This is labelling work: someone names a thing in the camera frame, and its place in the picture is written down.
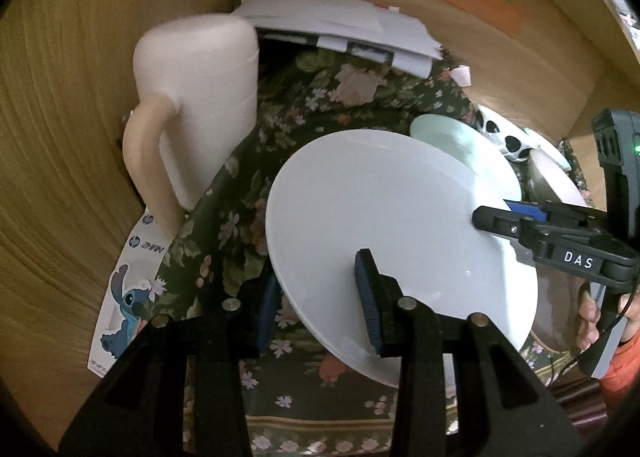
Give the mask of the right hand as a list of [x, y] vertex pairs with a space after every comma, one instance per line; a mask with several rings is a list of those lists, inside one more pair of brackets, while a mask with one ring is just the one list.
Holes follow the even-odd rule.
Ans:
[[[629, 342], [639, 331], [639, 293], [632, 292], [620, 296], [618, 310], [627, 318], [627, 325], [620, 336], [620, 343]], [[580, 295], [576, 343], [580, 351], [586, 351], [600, 337], [597, 323], [600, 321], [601, 311], [597, 302], [591, 298], [588, 290]]]

